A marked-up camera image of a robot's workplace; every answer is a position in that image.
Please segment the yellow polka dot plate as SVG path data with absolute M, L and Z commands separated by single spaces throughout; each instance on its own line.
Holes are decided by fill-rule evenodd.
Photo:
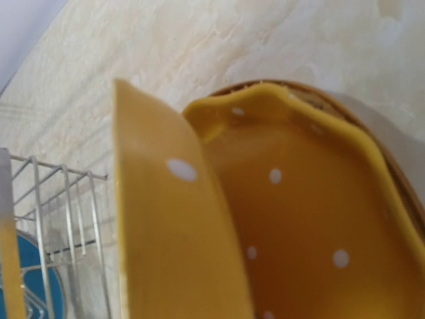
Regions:
M 125 80 L 114 88 L 123 318 L 253 318 L 224 194 L 184 117 Z
M 257 318 L 424 317 L 423 208 L 340 103 L 263 82 L 183 114 L 229 204 Z

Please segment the blue polka dot plate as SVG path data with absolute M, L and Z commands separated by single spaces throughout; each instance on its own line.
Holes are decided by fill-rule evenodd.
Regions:
M 40 250 L 34 236 L 24 231 L 17 231 L 23 292 L 25 301 L 25 318 L 66 318 L 66 293 L 58 267 L 68 263 L 51 258 L 46 253 L 46 270 L 49 281 L 52 310 L 48 309 L 44 289 Z

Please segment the bird pattern ceramic plate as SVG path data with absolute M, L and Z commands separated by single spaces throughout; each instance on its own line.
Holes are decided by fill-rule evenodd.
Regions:
M 424 204 L 424 87 L 412 96 L 406 89 L 360 80 L 343 88 L 322 88 L 292 80 L 267 80 L 309 93 L 369 131 L 388 151 L 405 190 Z

